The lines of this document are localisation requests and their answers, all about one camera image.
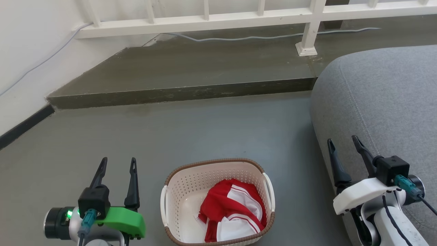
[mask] black cable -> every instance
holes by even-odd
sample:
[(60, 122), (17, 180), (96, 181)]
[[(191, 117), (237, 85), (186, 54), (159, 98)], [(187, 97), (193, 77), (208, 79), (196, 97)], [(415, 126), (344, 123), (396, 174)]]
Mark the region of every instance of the black cable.
[(77, 246), (82, 246), (83, 245), (83, 234), (80, 235), (79, 237), (79, 244), (77, 244)]
[(422, 200), (422, 202), (435, 214), (437, 215), (437, 211), (431, 206), (431, 204), (429, 204), (425, 198), (423, 198), (421, 195), (417, 195), (418, 198), (420, 198)]
[(390, 221), (392, 222), (392, 225), (396, 228), (396, 230), (398, 231), (399, 235), (405, 240), (405, 242), (407, 243), (408, 246), (413, 246), (409, 241), (408, 238), (405, 237), (405, 235), (402, 233), (401, 229), (398, 227), (398, 225), (396, 224), (395, 219), (393, 219), (392, 215), (390, 214), (390, 211), (388, 210), (388, 206), (387, 206), (387, 202), (385, 201), (385, 196), (382, 196), (382, 203), (384, 204), (385, 207), (385, 212), (387, 213), (388, 218), (390, 219)]

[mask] green plastic part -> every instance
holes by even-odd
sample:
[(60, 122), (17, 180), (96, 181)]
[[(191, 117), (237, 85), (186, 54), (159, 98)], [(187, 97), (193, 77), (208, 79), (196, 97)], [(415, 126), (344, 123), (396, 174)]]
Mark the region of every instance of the green plastic part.
[(146, 223), (142, 215), (124, 207), (110, 207), (105, 219), (94, 222), (94, 224), (101, 223), (125, 232), (131, 237), (144, 238), (146, 235)]

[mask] basket handle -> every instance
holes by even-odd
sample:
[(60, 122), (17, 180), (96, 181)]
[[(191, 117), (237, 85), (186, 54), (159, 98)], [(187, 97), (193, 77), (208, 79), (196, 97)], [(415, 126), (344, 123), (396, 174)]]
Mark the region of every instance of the basket handle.
[(272, 212), (274, 212), (276, 204), (275, 204), (275, 199), (274, 199), (273, 185), (272, 185), (272, 182), (270, 181), (269, 176), (265, 172), (263, 172), (263, 175), (264, 175), (264, 178), (266, 179), (267, 189), (268, 189), (268, 192), (270, 195), (269, 197), (267, 197), (267, 199), (269, 201), (269, 205), (270, 205), (270, 210)]
[(164, 227), (168, 226), (168, 208), (166, 207), (167, 204), (167, 186), (164, 185), (163, 190), (161, 191), (161, 219), (163, 220)]

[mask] gray fabric cushion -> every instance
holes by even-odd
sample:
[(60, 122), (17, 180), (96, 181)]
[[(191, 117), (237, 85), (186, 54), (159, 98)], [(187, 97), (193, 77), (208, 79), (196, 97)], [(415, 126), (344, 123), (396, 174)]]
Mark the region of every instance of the gray fabric cushion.
[[(364, 51), (340, 57), (320, 75), (311, 95), (311, 118), (329, 174), (326, 140), (332, 138), (353, 180), (367, 177), (351, 136), (376, 155), (410, 164), (437, 208), (437, 46)], [(429, 245), (437, 245), (437, 216), (423, 203), (403, 207)], [(357, 232), (344, 217), (354, 245)]]

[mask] metal railing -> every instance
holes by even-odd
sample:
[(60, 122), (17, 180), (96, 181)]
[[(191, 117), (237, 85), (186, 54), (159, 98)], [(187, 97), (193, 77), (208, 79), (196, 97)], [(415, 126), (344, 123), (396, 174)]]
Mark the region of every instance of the metal railing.
[(269, 11), (264, 10), (266, 0), (258, 0), (256, 12), (228, 14), (209, 14), (208, 0), (204, 0), (203, 15), (155, 18), (151, 0), (145, 1), (147, 19), (101, 22), (92, 0), (85, 0), (94, 24), (80, 30), (77, 37), (84, 39), (306, 23), (302, 41), (296, 44), (296, 48), (300, 56), (312, 56), (317, 54), (314, 42), (321, 21), (437, 14), (437, 0), (389, 3), (369, 0), (367, 4), (333, 6), (325, 6), (326, 0), (311, 0), (308, 8)]

